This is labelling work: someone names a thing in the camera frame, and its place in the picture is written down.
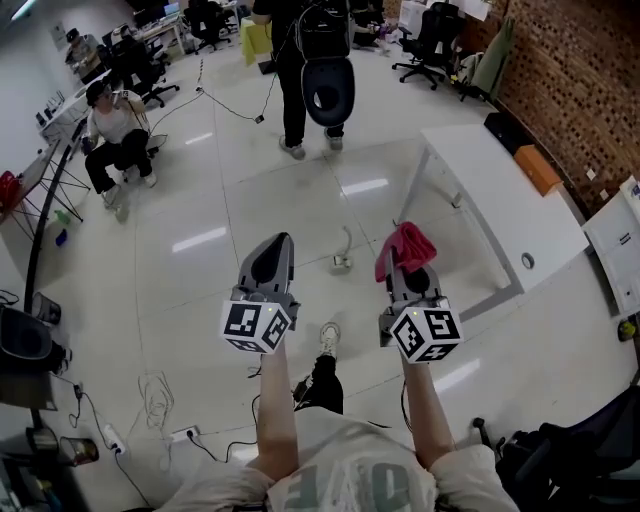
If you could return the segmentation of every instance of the white shirt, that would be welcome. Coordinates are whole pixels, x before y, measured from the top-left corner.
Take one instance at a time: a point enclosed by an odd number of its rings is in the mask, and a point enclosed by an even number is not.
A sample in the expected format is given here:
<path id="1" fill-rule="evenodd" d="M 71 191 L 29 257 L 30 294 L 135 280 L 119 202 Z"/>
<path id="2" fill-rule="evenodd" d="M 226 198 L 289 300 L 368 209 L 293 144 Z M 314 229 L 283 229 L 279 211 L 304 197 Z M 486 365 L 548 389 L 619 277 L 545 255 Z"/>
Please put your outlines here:
<path id="1" fill-rule="evenodd" d="M 136 93 L 127 91 L 129 101 L 142 101 Z M 107 142 L 121 144 L 122 139 L 133 130 L 147 130 L 146 123 L 140 120 L 135 113 L 124 108 L 114 107 L 108 114 L 102 114 L 97 108 L 89 113 L 87 120 L 89 136 L 94 138 L 102 135 Z"/>
<path id="2" fill-rule="evenodd" d="M 426 471 L 409 433 L 310 407 L 296 413 L 300 469 L 279 482 L 211 463 L 159 512 L 232 510 L 262 502 L 271 511 L 433 512 L 438 496 L 461 511 L 518 512 L 486 446 L 448 453 Z"/>

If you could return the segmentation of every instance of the black chair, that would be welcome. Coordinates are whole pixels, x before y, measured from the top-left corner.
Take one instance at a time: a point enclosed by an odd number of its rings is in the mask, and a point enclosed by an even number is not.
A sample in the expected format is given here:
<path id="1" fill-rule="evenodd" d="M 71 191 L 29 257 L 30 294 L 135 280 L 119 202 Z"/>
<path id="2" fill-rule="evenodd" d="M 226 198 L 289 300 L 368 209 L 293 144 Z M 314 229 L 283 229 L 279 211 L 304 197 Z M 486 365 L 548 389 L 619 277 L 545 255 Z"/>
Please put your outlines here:
<path id="1" fill-rule="evenodd" d="M 188 7 L 184 10 L 184 16 L 187 19 L 187 23 L 191 27 L 191 34 L 193 37 L 201 39 L 202 42 L 196 47 L 196 55 L 205 46 L 213 46 L 213 50 L 216 51 L 216 44 L 220 41 L 231 42 L 229 38 L 221 38 L 220 30 L 226 28 L 226 16 L 222 7 L 217 2 L 207 2 L 207 5 L 198 5 Z M 205 29 L 202 30 L 201 23 L 204 23 Z"/>
<path id="2" fill-rule="evenodd" d="M 501 455 L 496 470 L 521 512 L 640 510 L 640 387 L 573 427 L 518 432 Z"/>
<path id="3" fill-rule="evenodd" d="M 180 90 L 177 85 L 169 85 L 167 87 L 157 87 L 156 84 L 165 83 L 167 80 L 160 77 L 165 73 L 164 65 L 162 63 L 152 64 L 147 49 L 144 43 L 138 41 L 123 41 L 127 43 L 122 49 L 122 52 L 114 57 L 116 64 L 114 68 L 120 76 L 123 78 L 125 88 L 133 90 L 138 94 L 144 103 L 148 103 L 151 100 L 156 100 L 160 103 L 160 108 L 164 108 L 164 101 L 160 98 L 160 94 L 163 92 L 175 89 Z M 132 86 L 133 81 L 131 75 L 136 75 L 140 79 L 140 83 Z"/>
<path id="4" fill-rule="evenodd" d="M 422 14 L 422 27 L 418 39 L 408 39 L 411 32 L 404 27 L 400 30 L 404 37 L 400 40 L 402 49 L 413 54 L 412 62 L 396 62 L 392 69 L 398 66 L 408 68 L 406 75 L 400 77 L 400 82 L 413 75 L 424 75 L 433 84 L 431 90 L 435 91 L 438 84 L 434 77 L 444 81 L 447 74 L 451 73 L 451 45 L 453 40 L 462 32 L 465 20 L 458 16 L 458 8 L 452 4 L 437 2 L 429 10 Z"/>

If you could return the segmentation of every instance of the white wall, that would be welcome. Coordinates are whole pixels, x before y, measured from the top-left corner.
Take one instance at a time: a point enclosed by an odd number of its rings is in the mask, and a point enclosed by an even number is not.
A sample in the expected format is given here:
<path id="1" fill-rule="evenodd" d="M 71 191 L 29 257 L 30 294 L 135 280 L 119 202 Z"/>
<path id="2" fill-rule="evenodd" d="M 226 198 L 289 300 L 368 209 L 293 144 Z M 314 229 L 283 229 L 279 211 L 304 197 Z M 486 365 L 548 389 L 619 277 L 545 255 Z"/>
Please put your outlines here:
<path id="1" fill-rule="evenodd" d="M 60 89 L 73 94 L 80 82 L 64 63 L 49 29 L 62 22 L 65 30 L 102 36 L 131 23 L 132 9 L 124 0 L 38 0 L 29 16 L 11 23 L 0 34 L 0 169 L 20 172 L 44 147 L 36 112 Z"/>

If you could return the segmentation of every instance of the white table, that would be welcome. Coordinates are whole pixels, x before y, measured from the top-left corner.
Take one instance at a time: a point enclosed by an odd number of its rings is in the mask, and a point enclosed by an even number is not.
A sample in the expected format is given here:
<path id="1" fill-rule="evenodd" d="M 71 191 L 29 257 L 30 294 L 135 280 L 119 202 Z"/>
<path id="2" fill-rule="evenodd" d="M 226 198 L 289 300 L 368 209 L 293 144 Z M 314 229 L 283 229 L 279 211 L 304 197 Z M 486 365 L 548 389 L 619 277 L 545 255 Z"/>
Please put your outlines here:
<path id="1" fill-rule="evenodd" d="M 421 134 L 424 151 L 397 222 L 406 220 L 423 171 L 433 171 L 430 159 L 439 158 L 458 190 L 452 204 L 466 202 L 510 279 L 508 286 L 460 313 L 462 321 L 531 290 L 588 246 L 560 193 L 542 197 L 483 125 L 426 129 Z M 527 261 L 533 262 L 531 268 Z"/>
<path id="2" fill-rule="evenodd" d="M 158 22 L 153 27 L 145 30 L 144 32 L 138 32 L 135 35 L 135 38 L 137 40 L 146 41 L 153 37 L 157 37 L 161 34 L 164 34 L 165 32 L 169 32 L 170 30 L 173 30 L 173 33 L 175 34 L 176 39 L 178 40 L 178 46 L 180 47 L 180 52 L 182 53 L 182 55 L 186 55 L 186 52 L 184 51 L 184 45 L 182 44 L 182 32 L 180 31 L 181 23 L 182 22 L 180 20 L 180 13 L 171 14 L 166 18 L 162 18 L 161 20 L 158 20 Z"/>

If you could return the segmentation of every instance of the white sneaker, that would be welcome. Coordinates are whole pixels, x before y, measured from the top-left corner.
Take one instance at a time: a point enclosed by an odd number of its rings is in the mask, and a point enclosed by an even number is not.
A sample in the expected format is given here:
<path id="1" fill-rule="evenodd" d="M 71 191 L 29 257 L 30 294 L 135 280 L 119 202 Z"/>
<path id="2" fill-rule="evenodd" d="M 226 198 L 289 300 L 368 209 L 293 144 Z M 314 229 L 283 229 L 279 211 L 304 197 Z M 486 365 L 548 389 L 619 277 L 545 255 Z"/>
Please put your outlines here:
<path id="1" fill-rule="evenodd" d="M 329 147 L 334 151 L 342 151 L 342 137 L 329 137 L 328 128 L 324 129 L 324 136 L 329 141 Z"/>
<path id="2" fill-rule="evenodd" d="M 158 183 L 158 177 L 156 176 L 156 173 L 153 171 L 151 171 L 151 174 L 148 174 L 142 179 L 144 180 L 144 182 L 147 184 L 147 187 L 149 188 L 155 187 L 156 183 Z"/>
<path id="3" fill-rule="evenodd" d="M 335 322 L 327 322 L 320 330 L 320 356 L 331 356 L 338 359 L 338 343 L 340 327 Z"/>
<path id="4" fill-rule="evenodd" d="M 104 202 L 105 208 L 113 208 L 119 192 L 120 185 L 114 185 L 109 190 L 102 193 L 102 201 Z"/>
<path id="5" fill-rule="evenodd" d="M 286 136 L 284 135 L 280 136 L 280 149 L 282 149 L 282 151 L 284 151 L 285 153 L 289 153 L 296 160 L 303 160 L 307 154 L 302 147 L 302 144 L 298 144 L 297 146 L 294 146 L 292 148 L 287 146 Z"/>

